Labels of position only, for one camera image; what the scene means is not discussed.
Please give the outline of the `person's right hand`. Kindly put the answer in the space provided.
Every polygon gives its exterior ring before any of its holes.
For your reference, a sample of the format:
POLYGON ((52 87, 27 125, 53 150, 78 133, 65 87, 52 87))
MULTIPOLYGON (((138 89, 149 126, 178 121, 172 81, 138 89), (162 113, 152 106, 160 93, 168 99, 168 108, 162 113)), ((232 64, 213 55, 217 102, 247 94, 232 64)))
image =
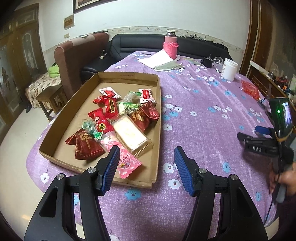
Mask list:
POLYGON ((294 196, 296 192, 296 165, 292 164, 292 168, 281 174, 274 173, 273 164, 270 164, 269 172, 269 193, 272 194, 276 187, 276 182, 287 186, 287 196, 294 196))

